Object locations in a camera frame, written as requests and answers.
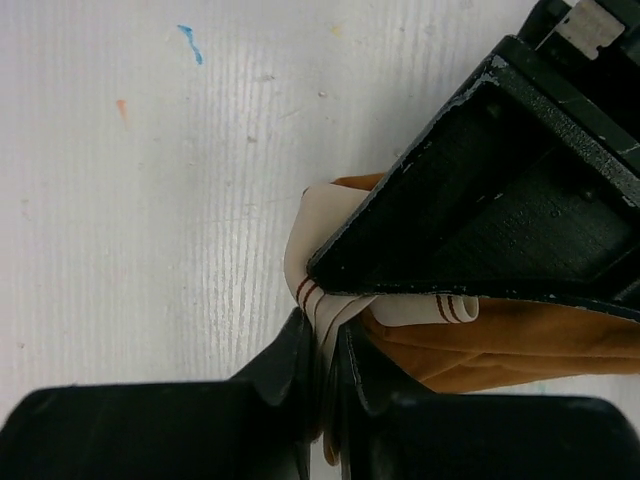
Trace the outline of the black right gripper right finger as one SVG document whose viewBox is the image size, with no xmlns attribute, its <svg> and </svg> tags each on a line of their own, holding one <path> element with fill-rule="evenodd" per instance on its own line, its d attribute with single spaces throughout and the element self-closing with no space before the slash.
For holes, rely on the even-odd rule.
<svg viewBox="0 0 640 480">
<path fill-rule="evenodd" d="M 425 387 L 388 358 L 357 320 L 342 325 L 329 374 L 327 459 L 344 479 L 402 479 L 388 416 Z"/>
</svg>

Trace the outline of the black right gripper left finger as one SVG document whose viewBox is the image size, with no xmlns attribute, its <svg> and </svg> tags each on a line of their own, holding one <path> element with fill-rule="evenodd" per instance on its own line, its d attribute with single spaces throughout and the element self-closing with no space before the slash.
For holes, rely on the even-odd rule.
<svg viewBox="0 0 640 480">
<path fill-rule="evenodd" d="M 312 329 L 294 308 L 276 338 L 233 380 L 239 421 L 238 479 L 308 479 L 312 423 Z"/>
</svg>

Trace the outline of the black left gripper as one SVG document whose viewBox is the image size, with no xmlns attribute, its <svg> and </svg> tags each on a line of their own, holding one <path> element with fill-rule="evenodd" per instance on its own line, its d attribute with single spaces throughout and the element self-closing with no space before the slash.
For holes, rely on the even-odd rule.
<svg viewBox="0 0 640 480">
<path fill-rule="evenodd" d="M 639 3 L 538 1 L 518 37 L 606 115 L 596 136 L 639 169 Z"/>
</svg>

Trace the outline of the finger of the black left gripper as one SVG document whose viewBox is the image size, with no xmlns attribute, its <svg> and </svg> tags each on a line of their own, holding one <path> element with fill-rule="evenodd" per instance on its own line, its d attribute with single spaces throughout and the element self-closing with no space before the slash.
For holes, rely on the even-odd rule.
<svg viewBox="0 0 640 480">
<path fill-rule="evenodd" d="M 308 262 L 337 294 L 467 294 L 639 316 L 639 169 L 606 115 L 504 38 Z"/>
</svg>

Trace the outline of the brown underwear cream waistband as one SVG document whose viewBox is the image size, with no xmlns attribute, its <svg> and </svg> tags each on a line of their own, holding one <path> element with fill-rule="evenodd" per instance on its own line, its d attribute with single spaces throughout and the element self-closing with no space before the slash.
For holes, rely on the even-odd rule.
<svg viewBox="0 0 640 480">
<path fill-rule="evenodd" d="M 311 256 L 342 226 L 381 177 L 343 177 L 308 187 L 289 236 L 284 275 L 317 344 L 322 409 L 338 330 L 361 322 L 373 344 L 437 393 L 460 394 L 580 375 L 636 375 L 639 326 L 604 313 L 517 300 L 435 295 L 339 296 L 306 272 Z"/>
</svg>

